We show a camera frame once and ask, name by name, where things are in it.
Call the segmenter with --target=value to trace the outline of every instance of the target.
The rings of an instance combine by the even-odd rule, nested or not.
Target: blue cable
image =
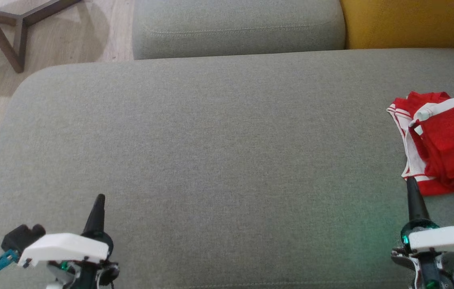
[[[0,256],[0,270],[6,268],[11,263],[18,263],[19,259],[20,257],[15,251],[11,249],[6,251],[4,254],[2,254],[2,256]]]

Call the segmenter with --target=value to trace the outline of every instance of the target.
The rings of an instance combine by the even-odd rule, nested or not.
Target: yellow sofa
[[[348,49],[454,48],[454,0],[341,0]]]

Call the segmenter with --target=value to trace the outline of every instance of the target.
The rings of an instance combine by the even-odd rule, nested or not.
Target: wooden floor
[[[0,10],[22,14],[47,0],[0,0]],[[0,51],[0,124],[8,102],[26,77],[42,68],[82,62],[132,60],[134,0],[82,0],[29,28],[24,73]],[[1,26],[13,41],[12,27]]]

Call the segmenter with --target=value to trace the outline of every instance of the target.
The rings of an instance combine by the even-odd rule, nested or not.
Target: gray sofa
[[[385,108],[411,90],[454,96],[454,49],[44,69],[1,128],[0,244],[23,223],[79,234],[103,193],[118,289],[406,288],[390,259],[405,155]],[[426,201],[454,225],[454,194]],[[51,278],[10,267],[0,289]]]
[[[343,49],[338,0],[137,0],[135,59]]]

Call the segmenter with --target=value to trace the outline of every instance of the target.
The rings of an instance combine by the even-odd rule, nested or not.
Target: green light
[[[62,270],[67,271],[68,270],[68,262],[67,261],[61,262],[60,268]]]
[[[430,281],[427,283],[427,289],[437,289],[439,288],[439,283],[437,281]]]

